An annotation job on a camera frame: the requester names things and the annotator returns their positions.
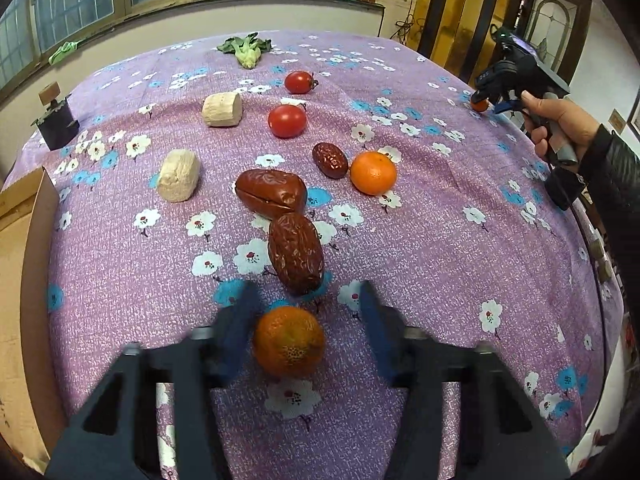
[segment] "dried red date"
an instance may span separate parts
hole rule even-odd
[[[349,170],[349,161],[344,152],[330,142],[319,142],[311,152],[318,169],[329,178],[342,178]]]
[[[269,258],[278,278],[295,296],[316,290],[324,275],[322,245],[314,225],[299,213],[271,222]]]
[[[265,218],[275,220],[285,213],[302,213],[306,186],[293,173],[278,170],[247,170],[236,180],[236,195],[245,206]]]

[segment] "leafy green vegetable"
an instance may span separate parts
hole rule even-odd
[[[228,38],[218,46],[218,50],[224,54],[236,54],[240,64],[251,69],[258,63],[263,52],[271,50],[271,40],[261,40],[257,32],[252,32],[246,38]]]

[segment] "tangerine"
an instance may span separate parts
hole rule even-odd
[[[379,152],[362,152],[351,163],[351,181],[366,195],[381,195],[396,183],[398,171],[388,156]]]
[[[296,306],[279,306],[259,320],[254,355],[273,376],[300,377],[314,371],[324,352],[324,331],[316,316]]]
[[[489,99],[483,99],[479,103],[475,103],[475,102],[471,101],[471,109],[476,111],[476,112],[478,112],[478,113],[480,113],[480,114],[482,112],[485,112],[488,107],[489,107]]]

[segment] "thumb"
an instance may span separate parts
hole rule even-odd
[[[559,121],[565,110],[566,103],[560,99],[538,99],[526,90],[520,95],[522,104],[530,113],[540,117]]]

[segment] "white wall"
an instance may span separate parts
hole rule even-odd
[[[349,2],[258,0],[206,3],[134,20],[40,72],[0,104],[0,176],[5,176],[44,112],[38,92],[53,81],[68,93],[89,74],[148,50],[217,34],[253,30],[330,30],[377,36],[382,11]]]
[[[613,130],[616,108],[626,119],[640,88],[640,63],[602,0],[592,0],[587,41],[574,79],[571,98]],[[640,141],[627,126],[622,138],[640,156]]]

